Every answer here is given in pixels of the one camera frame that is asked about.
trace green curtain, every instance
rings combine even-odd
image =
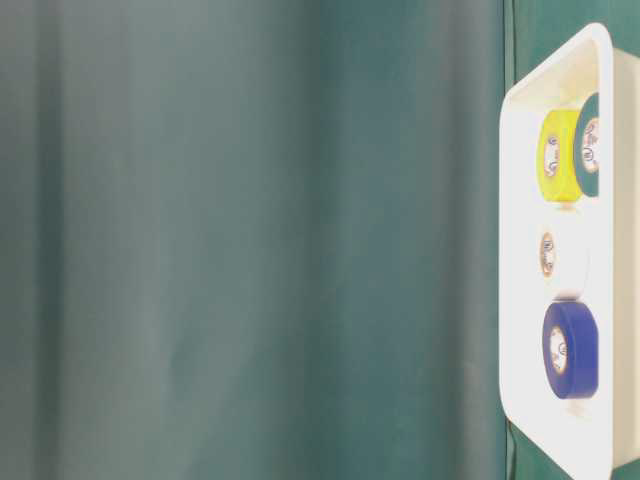
[[[0,476],[504,478],[502,12],[3,1]]]
[[[636,0],[505,0],[504,21],[507,90],[591,22],[607,26],[614,46],[640,56],[640,3]],[[569,478],[515,425],[510,425],[509,435],[510,478]],[[617,469],[612,478],[640,478],[640,461]]]

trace yellow tape roll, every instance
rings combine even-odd
[[[545,200],[575,202],[582,195],[573,167],[573,136],[579,110],[552,110],[542,123],[536,169]]]

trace tape roll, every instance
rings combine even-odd
[[[536,170],[542,196],[550,202],[575,202],[582,195],[573,168],[578,115],[578,110],[552,110],[542,123]]]
[[[544,316],[542,353],[558,398],[589,398],[598,389],[598,327],[578,302],[552,303]]]
[[[574,209],[553,210],[540,228],[540,275],[554,300],[575,300],[582,295],[589,273],[589,236]]]
[[[582,193],[598,196],[598,170],[601,160],[598,94],[594,93],[582,106],[573,139],[573,168]]]

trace tape label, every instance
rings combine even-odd
[[[558,137],[549,135],[544,146],[544,174],[547,177],[553,177],[556,174],[559,160],[560,146],[558,145]]]
[[[551,363],[558,374],[564,373],[567,368],[567,342],[560,327],[553,327],[549,337],[549,352]]]
[[[582,164],[589,173],[598,171],[598,117],[592,118],[587,123],[582,134]]]
[[[549,232],[545,232],[540,241],[540,267],[542,268],[542,275],[550,277],[553,273],[555,263],[556,248],[553,243],[553,237]]]

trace white tape roll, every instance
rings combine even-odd
[[[540,228],[540,277],[554,300],[576,300],[582,295],[589,270],[589,237],[580,214],[569,208],[550,211]]]

